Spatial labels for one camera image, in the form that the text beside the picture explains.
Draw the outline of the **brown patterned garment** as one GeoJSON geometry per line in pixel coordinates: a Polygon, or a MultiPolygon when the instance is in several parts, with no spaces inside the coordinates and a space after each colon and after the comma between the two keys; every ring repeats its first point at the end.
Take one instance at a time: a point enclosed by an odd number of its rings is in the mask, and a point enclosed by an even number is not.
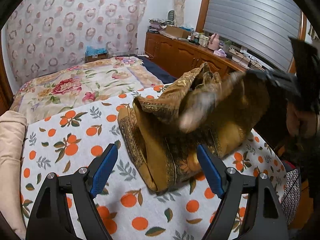
{"type": "Polygon", "coordinates": [[[266,84],[250,72],[221,79],[208,63],[184,73],[156,99],[137,96],[119,111],[129,157],[154,192],[201,171],[196,150],[219,158],[238,148],[270,103],[266,84]]]}

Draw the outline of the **white orange-print sheet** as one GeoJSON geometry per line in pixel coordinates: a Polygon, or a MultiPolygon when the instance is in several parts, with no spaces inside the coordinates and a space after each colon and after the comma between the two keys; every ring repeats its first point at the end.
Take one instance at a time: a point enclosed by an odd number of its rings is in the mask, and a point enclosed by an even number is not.
{"type": "Polygon", "coordinates": [[[133,99],[159,97],[164,85],[140,89],[50,116],[28,126],[22,153],[21,211],[29,220],[37,193],[50,172],[73,174],[111,143],[118,159],[95,204],[113,239],[201,239],[220,199],[203,174],[158,195],[148,190],[129,158],[118,112],[133,99]]]}

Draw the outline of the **grey window roller blind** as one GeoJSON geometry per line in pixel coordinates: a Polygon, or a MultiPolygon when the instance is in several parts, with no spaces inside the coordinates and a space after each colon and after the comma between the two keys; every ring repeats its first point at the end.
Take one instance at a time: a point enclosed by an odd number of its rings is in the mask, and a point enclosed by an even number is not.
{"type": "Polygon", "coordinates": [[[242,45],[276,68],[288,71],[291,37],[302,12],[293,0],[209,0],[204,31],[242,45]]]}

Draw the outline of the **floral pink rose blanket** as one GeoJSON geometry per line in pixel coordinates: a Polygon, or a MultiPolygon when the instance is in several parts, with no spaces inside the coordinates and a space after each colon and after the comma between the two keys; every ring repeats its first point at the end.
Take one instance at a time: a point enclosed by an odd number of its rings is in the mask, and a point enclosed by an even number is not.
{"type": "Polygon", "coordinates": [[[112,57],[26,82],[10,109],[33,124],[88,103],[157,85],[163,85],[162,81],[137,56],[112,57]]]}

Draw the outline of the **pink tissue pack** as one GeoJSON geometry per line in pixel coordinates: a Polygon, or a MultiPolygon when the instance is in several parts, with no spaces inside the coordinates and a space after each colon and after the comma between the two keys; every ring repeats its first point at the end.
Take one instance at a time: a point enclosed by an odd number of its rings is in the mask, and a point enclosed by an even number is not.
{"type": "Polygon", "coordinates": [[[221,58],[226,58],[227,54],[223,51],[223,49],[215,50],[214,55],[221,57],[221,58]]]}

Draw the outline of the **beige pillow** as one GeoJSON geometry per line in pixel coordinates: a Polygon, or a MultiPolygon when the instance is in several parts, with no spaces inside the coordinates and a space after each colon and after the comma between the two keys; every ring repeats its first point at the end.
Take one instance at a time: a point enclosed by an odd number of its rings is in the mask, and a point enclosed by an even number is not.
{"type": "Polygon", "coordinates": [[[15,111],[1,115],[1,213],[20,239],[26,228],[20,201],[21,154],[26,118],[15,111]]]}

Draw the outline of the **pink kettle jug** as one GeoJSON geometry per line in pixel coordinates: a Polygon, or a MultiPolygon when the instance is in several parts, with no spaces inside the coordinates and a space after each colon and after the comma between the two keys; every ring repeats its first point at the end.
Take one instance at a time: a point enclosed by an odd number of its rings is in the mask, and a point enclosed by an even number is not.
{"type": "Polygon", "coordinates": [[[210,40],[208,42],[208,49],[215,51],[219,50],[220,48],[220,35],[217,33],[214,33],[211,35],[210,40]]]}

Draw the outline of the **navy blue blanket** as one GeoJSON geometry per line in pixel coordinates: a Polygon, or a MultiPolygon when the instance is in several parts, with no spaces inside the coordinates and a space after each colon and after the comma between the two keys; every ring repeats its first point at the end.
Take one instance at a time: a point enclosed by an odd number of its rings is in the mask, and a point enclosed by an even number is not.
{"type": "Polygon", "coordinates": [[[171,76],[168,72],[163,70],[157,64],[151,62],[147,57],[137,56],[140,60],[143,61],[143,66],[152,73],[155,77],[162,81],[163,84],[173,83],[177,79],[171,76]]]}

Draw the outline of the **long wooden sideboard cabinet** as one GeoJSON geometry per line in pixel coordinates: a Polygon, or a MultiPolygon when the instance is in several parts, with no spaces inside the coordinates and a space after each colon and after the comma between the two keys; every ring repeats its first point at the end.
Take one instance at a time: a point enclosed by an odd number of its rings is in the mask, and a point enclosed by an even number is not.
{"type": "Polygon", "coordinates": [[[220,58],[207,48],[150,32],[146,33],[145,54],[153,63],[176,78],[199,68],[204,62],[209,63],[210,71],[218,72],[222,79],[232,72],[246,71],[241,64],[220,58]]]}

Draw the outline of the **blue item in box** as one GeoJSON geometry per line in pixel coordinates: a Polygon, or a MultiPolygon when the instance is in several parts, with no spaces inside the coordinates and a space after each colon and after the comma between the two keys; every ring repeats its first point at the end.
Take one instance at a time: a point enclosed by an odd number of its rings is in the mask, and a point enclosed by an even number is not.
{"type": "Polygon", "coordinates": [[[92,46],[86,47],[85,62],[93,62],[108,58],[108,50],[106,48],[93,48],[92,46]]]}

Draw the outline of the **cardboard box on sideboard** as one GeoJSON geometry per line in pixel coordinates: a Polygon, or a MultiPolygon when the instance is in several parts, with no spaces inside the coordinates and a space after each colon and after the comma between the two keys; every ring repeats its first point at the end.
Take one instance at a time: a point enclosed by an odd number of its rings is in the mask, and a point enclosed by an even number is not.
{"type": "Polygon", "coordinates": [[[188,36],[191,35],[190,31],[187,31],[183,28],[171,26],[171,25],[167,25],[167,27],[165,28],[165,33],[174,38],[185,38],[185,39],[187,39],[188,36]]]}

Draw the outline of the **pink circle patterned curtain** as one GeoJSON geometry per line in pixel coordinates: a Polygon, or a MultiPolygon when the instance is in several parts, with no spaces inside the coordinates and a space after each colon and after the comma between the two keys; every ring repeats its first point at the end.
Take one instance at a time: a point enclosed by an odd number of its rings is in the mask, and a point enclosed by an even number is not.
{"type": "Polygon", "coordinates": [[[110,55],[138,52],[140,19],[148,0],[23,0],[5,25],[15,81],[80,64],[87,47],[110,55]]]}

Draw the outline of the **stack of folded cloths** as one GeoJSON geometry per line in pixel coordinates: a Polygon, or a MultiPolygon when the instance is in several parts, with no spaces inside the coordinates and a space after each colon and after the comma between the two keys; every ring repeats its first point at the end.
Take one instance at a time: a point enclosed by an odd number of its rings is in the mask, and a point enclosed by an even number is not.
{"type": "Polygon", "coordinates": [[[148,31],[159,33],[166,29],[168,25],[174,25],[174,22],[171,20],[164,20],[159,18],[149,19],[148,31]]]}

